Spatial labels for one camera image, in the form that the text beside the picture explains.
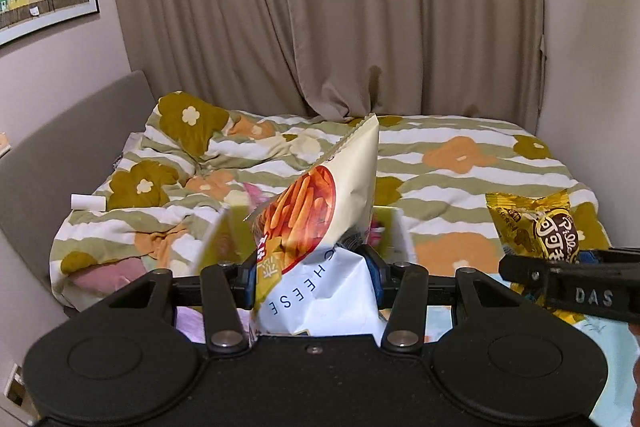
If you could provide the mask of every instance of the curtain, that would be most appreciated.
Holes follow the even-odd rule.
[[[116,0],[134,69],[257,114],[460,114],[535,131],[543,0]]]

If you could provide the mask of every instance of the gold snack wrapper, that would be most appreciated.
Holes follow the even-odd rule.
[[[485,197],[505,254],[575,263],[578,232],[566,190],[544,198],[526,198],[501,192],[489,192]],[[540,290],[518,283],[511,283],[511,289],[539,305],[544,304]],[[584,318],[582,314],[562,310],[556,310],[554,315],[569,324]]]

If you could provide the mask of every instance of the metal bolt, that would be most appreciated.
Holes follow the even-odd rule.
[[[409,330],[396,330],[391,331],[386,339],[396,347],[410,347],[418,342],[418,335]]]
[[[234,347],[242,342],[242,335],[234,330],[222,330],[211,335],[211,344],[218,347]]]

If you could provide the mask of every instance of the chip bag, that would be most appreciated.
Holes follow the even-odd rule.
[[[255,218],[258,333],[371,333],[380,341],[385,325],[369,269],[350,251],[367,240],[377,160],[370,115]]]
[[[505,254],[575,263],[578,232],[566,190],[545,198],[525,198],[501,192],[490,192],[485,197]],[[511,283],[511,289],[544,305],[539,288]],[[554,315],[570,324],[584,318],[582,314],[562,310],[554,311]]]

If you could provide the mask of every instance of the orange flower pattern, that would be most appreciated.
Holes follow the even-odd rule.
[[[475,232],[450,232],[434,241],[415,245],[418,263],[432,275],[453,276],[463,266],[484,273],[498,273],[500,255],[496,244]]]
[[[482,154],[478,144],[466,136],[456,136],[422,157],[425,165],[466,174],[474,166],[486,167],[496,162],[493,156]]]
[[[178,225],[166,232],[136,232],[134,245],[140,253],[158,261],[157,268],[169,268],[171,245],[186,233],[184,225]]]
[[[244,114],[239,115],[239,120],[231,129],[229,129],[228,132],[229,136],[246,136],[247,138],[251,138],[253,140],[270,138],[275,134],[276,130],[273,126],[273,123],[269,121],[255,123],[249,120],[249,118],[247,118]]]
[[[187,181],[184,188],[193,192],[201,192],[215,200],[223,201],[228,193],[231,192],[231,187],[228,183],[233,179],[234,176],[231,172],[226,169],[219,169],[204,178],[202,176],[194,176]]]

